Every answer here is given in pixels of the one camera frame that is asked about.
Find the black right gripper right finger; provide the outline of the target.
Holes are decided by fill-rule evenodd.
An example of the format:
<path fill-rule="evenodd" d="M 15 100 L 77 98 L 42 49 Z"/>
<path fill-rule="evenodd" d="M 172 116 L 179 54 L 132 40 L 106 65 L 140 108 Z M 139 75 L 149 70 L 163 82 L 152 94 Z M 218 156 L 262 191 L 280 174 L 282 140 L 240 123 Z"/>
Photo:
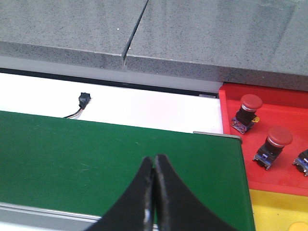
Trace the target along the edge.
<path fill-rule="evenodd" d="M 155 202 L 160 231 L 234 231 L 204 206 L 171 165 L 168 157 L 155 157 Z"/>

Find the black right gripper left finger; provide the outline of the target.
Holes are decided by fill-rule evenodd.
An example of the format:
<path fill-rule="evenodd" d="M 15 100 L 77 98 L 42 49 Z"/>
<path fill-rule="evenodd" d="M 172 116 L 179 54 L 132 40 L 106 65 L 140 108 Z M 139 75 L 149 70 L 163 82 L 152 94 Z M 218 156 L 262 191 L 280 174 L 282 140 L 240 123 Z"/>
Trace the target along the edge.
<path fill-rule="evenodd" d="M 143 158 L 134 179 L 115 204 L 88 231 L 151 231 L 153 229 L 153 161 Z"/>

